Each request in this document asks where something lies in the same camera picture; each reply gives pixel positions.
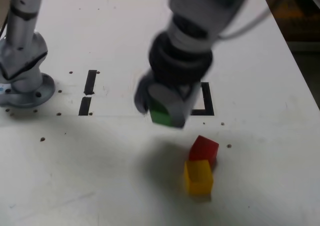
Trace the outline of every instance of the metal base plate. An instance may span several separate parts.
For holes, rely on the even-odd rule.
[[[21,93],[15,91],[11,84],[3,84],[0,92],[0,105],[16,108],[33,108],[48,101],[55,93],[55,82],[49,75],[42,73],[43,83],[33,92]]]

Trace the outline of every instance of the gray cable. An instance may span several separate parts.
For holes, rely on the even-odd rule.
[[[263,20],[265,20],[269,16],[269,14],[271,14],[271,11],[274,9],[277,9],[282,2],[283,0],[274,0],[270,5],[270,7],[267,7],[265,11],[263,11],[258,17],[253,19],[247,25],[245,25],[244,27],[240,28],[235,32],[230,33],[229,35],[219,35],[218,40],[221,40],[221,41],[232,40],[247,33],[249,30],[253,29],[258,24],[260,24]]]

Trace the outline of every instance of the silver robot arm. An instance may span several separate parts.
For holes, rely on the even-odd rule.
[[[0,40],[0,105],[31,108],[55,92],[53,79],[40,72],[48,48],[35,32],[42,0],[11,0],[5,37]]]
[[[35,32],[42,0],[11,0],[7,31],[0,40],[0,105],[31,108],[55,92],[40,72],[48,48]],[[172,19],[151,46],[151,69],[139,82],[136,108],[154,123],[182,128],[213,62],[211,48],[245,0],[170,0]]]
[[[172,19],[151,46],[134,102],[157,124],[183,128],[213,62],[211,48],[245,0],[170,0]]]

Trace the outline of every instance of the green block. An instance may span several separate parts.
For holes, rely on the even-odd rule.
[[[166,108],[156,100],[152,100],[149,106],[152,122],[159,125],[172,127],[170,115]]]

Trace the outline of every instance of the white table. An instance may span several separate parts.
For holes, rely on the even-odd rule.
[[[215,46],[203,79],[215,116],[177,130],[137,112],[135,88],[169,22],[167,1],[43,0],[41,70],[62,93],[37,113],[0,111],[0,225],[320,224],[320,112],[272,16]],[[249,0],[229,31],[266,6]],[[88,70],[100,71],[93,115],[78,116]],[[220,144],[206,202],[182,189],[198,135]]]

